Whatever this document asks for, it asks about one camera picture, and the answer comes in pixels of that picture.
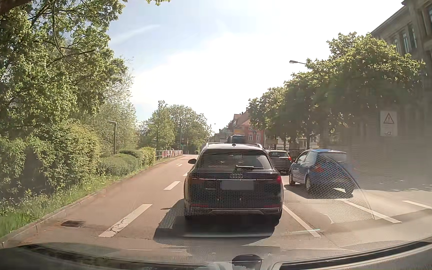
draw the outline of blue car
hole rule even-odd
[[[301,153],[289,168],[289,184],[304,184],[308,193],[343,188],[351,194],[358,188],[346,152],[310,149]]]

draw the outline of storm drain grate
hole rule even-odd
[[[61,223],[61,226],[78,228],[81,227],[83,223],[84,221],[80,220],[65,220],[63,223]]]

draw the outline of sky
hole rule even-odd
[[[217,132],[249,99],[325,59],[338,33],[373,31],[401,0],[129,0],[109,46],[127,59],[139,121],[158,101],[203,113]]]

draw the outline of red building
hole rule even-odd
[[[249,142],[264,145],[264,131],[251,127],[248,111],[234,114],[233,120],[227,125],[229,130],[236,135],[244,135]]]

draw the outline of sign post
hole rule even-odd
[[[398,113],[391,110],[382,110],[379,115],[379,136],[398,136]]]

